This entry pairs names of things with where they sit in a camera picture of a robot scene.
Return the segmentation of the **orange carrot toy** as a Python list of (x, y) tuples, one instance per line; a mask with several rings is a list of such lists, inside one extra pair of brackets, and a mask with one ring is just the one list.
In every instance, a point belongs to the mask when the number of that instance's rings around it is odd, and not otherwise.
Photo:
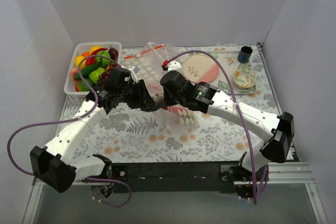
[(146, 87), (148, 92), (151, 94), (156, 95), (163, 93), (163, 88), (158, 84), (147, 84)]

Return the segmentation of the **green lime toy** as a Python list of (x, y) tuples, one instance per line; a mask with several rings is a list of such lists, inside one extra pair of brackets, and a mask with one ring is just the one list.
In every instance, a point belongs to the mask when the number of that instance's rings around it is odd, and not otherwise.
[(99, 80), (99, 77), (105, 72), (105, 68), (99, 67), (89, 74), (89, 79), (96, 84)]

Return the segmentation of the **dotted zip top bag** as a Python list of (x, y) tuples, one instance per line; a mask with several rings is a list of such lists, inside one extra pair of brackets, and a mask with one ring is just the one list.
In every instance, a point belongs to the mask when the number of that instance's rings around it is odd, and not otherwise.
[[(180, 50), (169, 44), (155, 44), (149, 42), (144, 48), (143, 52), (154, 50), (158, 52), (164, 60), (169, 60), (180, 53)], [(194, 112), (180, 105), (164, 106), (163, 93), (160, 95), (160, 108), (154, 111), (154, 115), (164, 124), (168, 130), (177, 130), (183, 128), (198, 127), (197, 117)]]

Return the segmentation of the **dark purple plum toy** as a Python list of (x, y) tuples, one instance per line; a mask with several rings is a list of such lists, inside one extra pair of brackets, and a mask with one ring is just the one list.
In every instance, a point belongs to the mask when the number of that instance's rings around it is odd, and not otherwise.
[(119, 52), (117, 49), (110, 47), (108, 50), (108, 53), (110, 55), (110, 58), (113, 59), (114, 61), (118, 61), (118, 57), (119, 57)]

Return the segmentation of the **red chili pepper toy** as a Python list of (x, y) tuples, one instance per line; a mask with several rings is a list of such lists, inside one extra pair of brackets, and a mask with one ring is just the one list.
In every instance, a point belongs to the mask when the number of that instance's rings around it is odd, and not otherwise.
[(94, 51), (92, 53), (92, 55), (85, 57), (85, 59), (86, 59), (85, 60), (85, 65), (88, 66), (88, 65), (92, 65), (92, 64), (96, 63), (96, 60), (95, 60), (95, 57), (97, 56), (96, 53), (101, 51), (101, 50), (107, 50), (107, 48), (101, 47), (100, 49)]

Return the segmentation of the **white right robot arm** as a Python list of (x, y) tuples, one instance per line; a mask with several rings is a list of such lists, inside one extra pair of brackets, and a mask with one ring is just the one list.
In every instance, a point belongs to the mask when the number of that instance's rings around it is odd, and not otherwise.
[(167, 105), (179, 104), (191, 111), (229, 120), (242, 127), (246, 126), (261, 138), (262, 142), (254, 147), (253, 154), (245, 154), (240, 159), (237, 173), (242, 180), (251, 180), (257, 170), (268, 163), (282, 164), (287, 160), (295, 134), (291, 113), (276, 115), (235, 102), (217, 87), (206, 82), (192, 84), (175, 70), (166, 73), (160, 84)]

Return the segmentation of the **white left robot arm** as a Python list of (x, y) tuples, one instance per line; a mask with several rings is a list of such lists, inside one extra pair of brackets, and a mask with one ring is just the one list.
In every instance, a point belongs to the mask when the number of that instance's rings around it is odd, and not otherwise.
[(138, 80), (139, 69), (115, 67), (104, 81), (99, 82), (85, 97), (73, 121), (51, 141), (30, 152), (33, 175), (55, 189), (65, 192), (75, 180), (88, 178), (106, 182), (112, 175), (112, 162), (93, 154), (75, 162), (72, 156), (90, 131), (120, 103), (131, 109), (149, 109), (156, 105), (144, 80)]

